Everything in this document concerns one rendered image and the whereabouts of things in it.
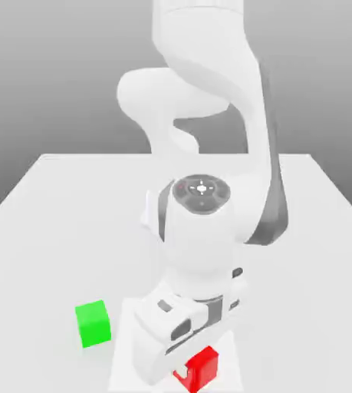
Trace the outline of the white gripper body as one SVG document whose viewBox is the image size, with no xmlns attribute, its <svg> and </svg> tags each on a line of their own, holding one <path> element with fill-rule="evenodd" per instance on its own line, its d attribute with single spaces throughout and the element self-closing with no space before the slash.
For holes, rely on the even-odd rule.
<svg viewBox="0 0 352 393">
<path fill-rule="evenodd" d="M 148 385 L 157 384 L 206 346 L 215 344 L 235 325 L 235 316 L 231 315 L 171 345 L 159 341 L 148 332 L 136 313 L 133 318 L 132 363 L 138 376 Z"/>
</svg>

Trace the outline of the small red cube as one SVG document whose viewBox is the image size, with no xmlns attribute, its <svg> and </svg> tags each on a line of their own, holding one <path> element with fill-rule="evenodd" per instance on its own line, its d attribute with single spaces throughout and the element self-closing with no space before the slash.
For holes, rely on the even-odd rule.
<svg viewBox="0 0 352 393">
<path fill-rule="evenodd" d="M 197 393 L 216 378 L 218 363 L 219 353 L 211 346 L 206 346 L 185 364 L 185 377 L 181 376 L 178 371 L 173 371 L 173 375 L 189 393 Z"/>
</svg>

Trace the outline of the small green cube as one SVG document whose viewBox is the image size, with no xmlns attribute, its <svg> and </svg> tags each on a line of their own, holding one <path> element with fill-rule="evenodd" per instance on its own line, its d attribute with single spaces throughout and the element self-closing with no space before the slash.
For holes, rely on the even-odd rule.
<svg viewBox="0 0 352 393">
<path fill-rule="evenodd" d="M 83 348 L 111 340 L 110 318 L 103 300 L 78 305 L 75 314 Z"/>
</svg>

